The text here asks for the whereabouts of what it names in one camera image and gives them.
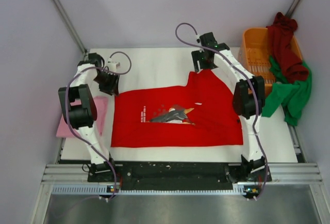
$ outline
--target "white table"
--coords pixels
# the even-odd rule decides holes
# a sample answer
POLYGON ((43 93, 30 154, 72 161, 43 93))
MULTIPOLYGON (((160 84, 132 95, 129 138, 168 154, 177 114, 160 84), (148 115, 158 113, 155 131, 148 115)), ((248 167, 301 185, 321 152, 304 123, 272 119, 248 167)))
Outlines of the white table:
MULTIPOLYGON (((190 71, 194 71, 191 51, 195 48, 152 48, 152 49, 92 49, 105 60, 115 51, 126 52, 132 59, 132 69, 120 76, 119 92, 184 86, 190 71)), ((239 48, 231 48, 237 58, 239 48)), ((126 71, 128 61, 117 54, 112 58, 121 63, 119 70, 126 71)), ((99 92, 97 85, 91 87, 93 96, 106 95, 99 92)), ((103 136, 115 161, 172 161, 172 162, 241 162, 241 146, 215 147, 157 147, 157 148, 111 148, 111 134, 114 113, 114 97, 109 97, 108 112, 103 136)), ((271 118, 262 117, 260 121, 260 140, 271 163, 296 163, 288 125, 284 122, 283 109, 280 107, 271 118)), ((89 153, 85 144, 76 138, 67 138, 61 159, 88 160, 89 153)))

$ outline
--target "orange basket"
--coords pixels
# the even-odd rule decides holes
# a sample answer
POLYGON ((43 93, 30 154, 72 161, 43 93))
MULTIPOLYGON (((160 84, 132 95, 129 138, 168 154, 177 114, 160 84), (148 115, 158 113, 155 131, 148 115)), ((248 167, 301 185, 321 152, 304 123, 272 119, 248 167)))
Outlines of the orange basket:
MULTIPOLYGON (((295 37, 291 40, 292 51, 302 60, 301 52, 295 37)), ((268 45, 267 28, 250 28, 243 33, 243 42, 239 51, 238 61, 249 72, 262 76, 265 80, 265 95, 272 91, 275 76, 270 69, 270 49, 268 45)))

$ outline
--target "gray wall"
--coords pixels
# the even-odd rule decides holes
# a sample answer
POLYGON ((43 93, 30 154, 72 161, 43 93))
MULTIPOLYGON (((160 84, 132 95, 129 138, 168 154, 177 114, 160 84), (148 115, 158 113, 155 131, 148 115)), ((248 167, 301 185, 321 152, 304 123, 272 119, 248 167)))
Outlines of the gray wall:
POLYGON ((0 222, 28 223, 79 51, 51 0, 0 0, 0 222))
MULTIPOLYGON (((180 22, 217 40, 240 45, 252 26, 270 24, 293 0, 61 0, 88 48, 182 46, 174 36, 180 22)), ((182 37, 194 41, 188 28, 182 37)))
POLYGON ((313 72, 312 95, 305 107, 299 129, 307 155, 319 164, 330 194, 330 9, 329 0, 303 0, 293 16, 295 33, 303 58, 313 72))

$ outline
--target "pink towel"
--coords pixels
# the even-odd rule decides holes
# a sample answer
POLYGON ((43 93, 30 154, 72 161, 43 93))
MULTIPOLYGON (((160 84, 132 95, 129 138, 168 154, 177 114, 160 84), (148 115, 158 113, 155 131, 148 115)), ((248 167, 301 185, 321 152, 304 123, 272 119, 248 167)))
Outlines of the pink towel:
MULTIPOLYGON (((105 115, 107 114, 108 110, 108 98, 107 97, 95 97, 94 102, 97 109, 97 120, 96 120, 96 126, 98 129, 98 132, 100 135, 102 135, 103 128, 104 128, 104 120, 105 115)), ((71 105, 78 105, 80 104, 80 100, 76 100, 75 102, 71 103, 71 105)), ((60 124, 58 125, 56 137, 60 138, 68 138, 68 137, 74 137, 71 131, 69 130, 68 125, 64 121, 64 117, 62 115, 60 124)))

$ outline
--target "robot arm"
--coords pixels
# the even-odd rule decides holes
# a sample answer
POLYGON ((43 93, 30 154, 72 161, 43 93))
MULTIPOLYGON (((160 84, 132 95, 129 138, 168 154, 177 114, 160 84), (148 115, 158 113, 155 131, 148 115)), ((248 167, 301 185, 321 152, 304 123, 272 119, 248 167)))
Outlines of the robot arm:
MULTIPOLYGON (((69 116, 70 124, 81 138, 89 141, 91 145, 86 144, 91 156, 91 165, 94 172, 108 170, 108 164, 105 160, 97 154, 91 146, 93 146, 102 156, 109 158, 112 161, 109 151, 104 146, 102 137, 99 135, 96 126, 97 110, 90 92, 90 86, 94 81, 98 83, 99 89, 109 95, 118 94, 118 75, 111 75, 106 72, 101 72, 97 68, 84 71, 86 68, 102 67, 104 59, 96 54, 89 54, 88 60, 81 61, 78 64, 76 75, 79 77, 74 80, 69 88, 69 116), (80 99, 81 104, 71 105, 75 100, 80 99)), ((58 90, 62 113, 65 122, 67 117, 65 115, 65 90, 62 87, 58 90)))
POLYGON ((265 82, 261 76, 254 76, 247 71, 232 55, 229 47, 225 43, 218 44, 213 33, 206 33, 197 40, 203 47, 221 51, 229 60, 226 61, 222 56, 209 50, 200 50, 192 52, 192 59, 195 71, 199 69, 212 69, 213 73, 230 89, 233 94, 233 108, 239 116, 243 133, 243 151, 242 151, 242 174, 251 173, 263 168, 265 158, 259 147, 256 135, 259 133, 260 118, 256 120, 253 129, 253 123, 256 117, 256 105, 252 96, 252 90, 246 78, 235 68, 243 72, 253 85, 258 101, 258 113, 262 112, 265 105, 265 82))

